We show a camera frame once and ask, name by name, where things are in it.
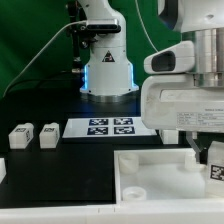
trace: white plastic part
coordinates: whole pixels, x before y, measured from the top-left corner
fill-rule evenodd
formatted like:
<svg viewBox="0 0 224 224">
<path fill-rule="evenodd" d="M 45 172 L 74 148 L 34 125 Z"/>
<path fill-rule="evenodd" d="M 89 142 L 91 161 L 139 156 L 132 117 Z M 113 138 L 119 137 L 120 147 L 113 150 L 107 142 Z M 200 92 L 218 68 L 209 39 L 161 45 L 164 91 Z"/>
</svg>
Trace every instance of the white plastic part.
<svg viewBox="0 0 224 224">
<path fill-rule="evenodd" d="M 52 123 L 44 125 L 40 133 L 40 148 L 56 148 L 60 138 L 59 124 Z"/>
<path fill-rule="evenodd" d="M 212 142 L 208 151 L 206 192 L 224 197 L 224 143 Z"/>
<path fill-rule="evenodd" d="M 147 199 L 147 192 L 141 187 L 128 187 L 122 193 L 124 201 L 145 201 Z"/>
<path fill-rule="evenodd" d="M 119 167 L 123 174 L 133 174 L 139 169 L 139 158 L 135 153 L 121 153 L 119 155 Z"/>
<path fill-rule="evenodd" d="M 191 172 L 199 172 L 206 168 L 205 165 L 197 163 L 195 152 L 187 152 L 185 155 L 185 169 Z"/>
<path fill-rule="evenodd" d="M 0 158 L 0 183 L 6 175 L 5 159 Z"/>
<path fill-rule="evenodd" d="M 33 139 L 34 126 L 31 123 L 20 124 L 9 134 L 11 149 L 25 149 Z"/>
<path fill-rule="evenodd" d="M 223 88 L 197 88 L 193 75 L 151 76 L 141 91 L 141 117 L 147 128 L 224 132 Z"/>
<path fill-rule="evenodd" d="M 178 144 L 179 142 L 179 131 L 177 130 L 160 130 L 159 131 L 163 144 Z"/>
<path fill-rule="evenodd" d="M 223 0 L 179 0 L 184 7 L 181 32 L 224 27 Z"/>
<path fill-rule="evenodd" d="M 172 52 L 175 55 L 176 63 L 172 71 L 154 71 L 152 67 L 153 58 L 165 52 Z M 148 56 L 144 61 L 144 69 L 148 74 L 172 74 L 190 71 L 195 65 L 194 44 L 191 41 L 182 41 L 170 48 Z"/>
</svg>

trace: sticker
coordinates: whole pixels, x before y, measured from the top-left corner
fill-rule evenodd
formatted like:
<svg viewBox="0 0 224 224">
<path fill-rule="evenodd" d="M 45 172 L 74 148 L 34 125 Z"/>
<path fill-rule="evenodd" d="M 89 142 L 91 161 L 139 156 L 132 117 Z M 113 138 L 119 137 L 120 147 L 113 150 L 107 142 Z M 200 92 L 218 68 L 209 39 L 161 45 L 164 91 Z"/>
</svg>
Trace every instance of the sticker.
<svg viewBox="0 0 224 224">
<path fill-rule="evenodd" d="M 115 118 L 114 125 L 131 125 L 133 124 L 132 118 Z"/>
<path fill-rule="evenodd" d="M 135 134 L 135 129 L 134 129 L 134 127 L 115 127 L 114 134 L 115 135 Z"/>
<path fill-rule="evenodd" d="M 224 167 L 211 165 L 211 179 L 224 181 Z"/>
<path fill-rule="evenodd" d="M 108 125 L 109 119 L 90 119 L 89 126 Z"/>
<path fill-rule="evenodd" d="M 102 62 L 115 62 L 110 51 L 107 52 Z"/>
<path fill-rule="evenodd" d="M 28 142 L 30 140 L 30 132 L 28 131 L 27 133 L 26 133 L 26 141 Z"/>
<path fill-rule="evenodd" d="M 26 131 L 26 128 L 17 128 L 15 130 L 15 132 L 24 132 L 24 131 Z"/>
<path fill-rule="evenodd" d="M 108 135 L 108 128 L 88 128 L 87 135 Z"/>
<path fill-rule="evenodd" d="M 54 128 L 45 128 L 44 129 L 44 132 L 53 132 L 54 131 Z"/>
</svg>

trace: label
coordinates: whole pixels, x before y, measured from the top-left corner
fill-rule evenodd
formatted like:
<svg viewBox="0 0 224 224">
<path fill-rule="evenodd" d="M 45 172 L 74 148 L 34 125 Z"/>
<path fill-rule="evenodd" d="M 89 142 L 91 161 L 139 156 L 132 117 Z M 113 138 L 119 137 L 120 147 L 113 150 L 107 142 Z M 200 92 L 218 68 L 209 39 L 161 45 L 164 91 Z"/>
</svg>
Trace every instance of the label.
<svg viewBox="0 0 224 224">
<path fill-rule="evenodd" d="M 107 52 L 102 62 L 115 62 L 110 51 Z"/>
<path fill-rule="evenodd" d="M 224 126 L 224 113 L 177 113 L 177 125 L 217 127 Z"/>
</svg>

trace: black cable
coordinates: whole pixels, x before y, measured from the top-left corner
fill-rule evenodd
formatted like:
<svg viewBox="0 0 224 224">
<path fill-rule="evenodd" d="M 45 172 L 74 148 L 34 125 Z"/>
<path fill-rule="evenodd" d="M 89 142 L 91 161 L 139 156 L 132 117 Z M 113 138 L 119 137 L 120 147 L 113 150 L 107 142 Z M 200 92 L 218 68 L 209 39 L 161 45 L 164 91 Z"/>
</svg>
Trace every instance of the black cable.
<svg viewBox="0 0 224 224">
<path fill-rule="evenodd" d="M 48 81 L 48 80 L 50 80 L 50 79 L 52 79 L 52 78 L 55 78 L 55 77 L 57 77 L 57 76 L 65 75 L 65 74 L 72 74 L 72 72 L 71 72 L 71 71 L 61 71 L 61 72 L 59 72 L 59 73 L 52 74 L 52 75 L 48 76 L 47 79 L 42 79 L 42 80 L 40 80 L 40 82 L 35 86 L 35 89 L 40 88 L 40 86 L 41 86 L 44 82 L 46 82 L 46 81 Z"/>
<path fill-rule="evenodd" d="M 63 75 L 63 74 L 72 74 L 71 72 L 66 72 L 66 71 L 62 71 L 60 73 L 56 73 L 56 74 L 53 74 L 51 75 L 48 79 L 26 79 L 26 80 L 21 80 L 21 81 L 18 81 L 16 83 L 14 83 L 13 85 L 10 86 L 10 88 L 7 90 L 7 92 L 5 93 L 5 96 L 8 95 L 8 93 L 15 87 L 15 86 L 18 86 L 18 85 L 21 85 L 23 83 L 27 83 L 27 82 L 39 82 L 38 85 L 35 87 L 35 88 L 39 88 L 39 86 L 41 86 L 44 82 L 53 82 L 53 81 L 71 81 L 73 80 L 74 78 L 71 78 L 71 79 L 52 79 L 54 77 L 57 77 L 59 75 Z"/>
</svg>

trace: white box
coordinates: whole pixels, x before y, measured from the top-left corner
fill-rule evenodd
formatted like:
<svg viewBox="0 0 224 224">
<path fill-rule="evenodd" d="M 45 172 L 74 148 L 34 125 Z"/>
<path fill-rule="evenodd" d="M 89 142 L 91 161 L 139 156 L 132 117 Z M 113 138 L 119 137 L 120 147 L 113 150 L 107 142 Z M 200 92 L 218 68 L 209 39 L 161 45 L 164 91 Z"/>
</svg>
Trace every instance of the white box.
<svg viewBox="0 0 224 224">
<path fill-rule="evenodd" d="M 40 148 L 56 148 L 60 138 L 59 124 L 52 123 L 44 125 L 40 135 Z"/>
<path fill-rule="evenodd" d="M 34 126 L 31 123 L 17 125 L 9 134 L 11 149 L 25 149 L 33 139 Z"/>
<path fill-rule="evenodd" d="M 179 131 L 177 130 L 160 130 L 160 137 L 164 145 L 178 144 Z"/>
</svg>

